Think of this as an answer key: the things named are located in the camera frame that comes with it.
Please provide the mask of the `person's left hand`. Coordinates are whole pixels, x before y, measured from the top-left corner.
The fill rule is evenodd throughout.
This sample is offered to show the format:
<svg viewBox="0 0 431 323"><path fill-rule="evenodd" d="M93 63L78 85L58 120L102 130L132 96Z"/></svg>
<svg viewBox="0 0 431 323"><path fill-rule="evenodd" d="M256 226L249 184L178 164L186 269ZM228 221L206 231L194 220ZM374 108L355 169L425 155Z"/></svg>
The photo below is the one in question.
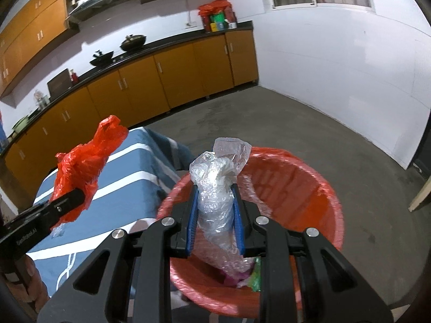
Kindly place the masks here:
<svg viewBox="0 0 431 323"><path fill-rule="evenodd" d="M14 298L19 302L33 303L34 310L38 314L40 309L49 301L50 297L34 261L28 255L25 255L24 260L26 272L30 277L27 287L24 287L22 284L13 284L9 281L6 281L6 285Z"/></svg>

